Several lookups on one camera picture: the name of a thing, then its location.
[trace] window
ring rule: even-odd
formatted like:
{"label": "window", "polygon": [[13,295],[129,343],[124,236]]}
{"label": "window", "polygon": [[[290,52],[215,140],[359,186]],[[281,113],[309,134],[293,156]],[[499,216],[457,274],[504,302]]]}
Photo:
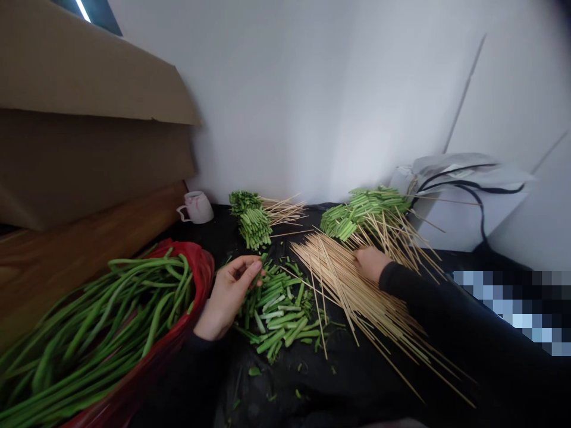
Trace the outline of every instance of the window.
{"label": "window", "polygon": [[117,36],[122,36],[119,25],[107,0],[51,0],[52,3],[69,10]]}

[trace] black sleeve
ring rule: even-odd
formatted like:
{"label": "black sleeve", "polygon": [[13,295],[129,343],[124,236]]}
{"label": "black sleeve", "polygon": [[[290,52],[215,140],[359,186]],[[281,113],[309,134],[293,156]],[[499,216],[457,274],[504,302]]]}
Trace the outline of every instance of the black sleeve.
{"label": "black sleeve", "polygon": [[191,334],[129,427],[212,426],[226,372],[226,345]]}
{"label": "black sleeve", "polygon": [[557,379],[556,358],[459,286],[433,284],[392,262],[383,270],[379,288],[405,301],[430,342],[485,391],[524,412],[541,403],[545,412],[553,410],[548,397]]}

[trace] mug handle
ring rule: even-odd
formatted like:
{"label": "mug handle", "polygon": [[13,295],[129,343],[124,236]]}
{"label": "mug handle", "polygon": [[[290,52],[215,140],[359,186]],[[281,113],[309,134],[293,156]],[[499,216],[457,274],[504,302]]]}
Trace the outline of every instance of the mug handle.
{"label": "mug handle", "polygon": [[183,223],[184,223],[184,222],[187,222],[187,221],[192,221],[192,220],[190,219],[190,213],[189,213],[189,210],[188,210],[188,209],[186,210],[186,212],[188,213],[189,218],[188,218],[188,220],[187,220],[186,218],[184,218],[184,214],[181,213],[181,210],[182,210],[183,208],[186,208],[186,205],[181,205],[180,207],[177,208],[177,213],[180,214],[180,221],[182,221]]}

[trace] hand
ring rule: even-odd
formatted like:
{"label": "hand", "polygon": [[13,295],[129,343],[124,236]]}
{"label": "hand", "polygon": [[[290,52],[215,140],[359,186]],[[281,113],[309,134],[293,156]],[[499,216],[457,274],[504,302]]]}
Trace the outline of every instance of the hand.
{"label": "hand", "polygon": [[[226,334],[244,301],[248,287],[262,269],[260,258],[240,256],[218,271],[210,300],[194,327],[195,335],[214,341]],[[258,279],[256,285],[262,285],[261,279]]]}
{"label": "hand", "polygon": [[364,277],[373,282],[379,282],[383,269],[393,260],[375,247],[363,247],[353,253],[355,265]]}

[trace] cardboard flap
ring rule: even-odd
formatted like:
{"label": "cardboard flap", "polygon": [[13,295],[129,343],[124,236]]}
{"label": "cardboard flap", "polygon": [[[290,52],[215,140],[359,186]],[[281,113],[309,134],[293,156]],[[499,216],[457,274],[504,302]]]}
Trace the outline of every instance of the cardboard flap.
{"label": "cardboard flap", "polygon": [[46,0],[0,2],[0,107],[199,125],[175,66]]}

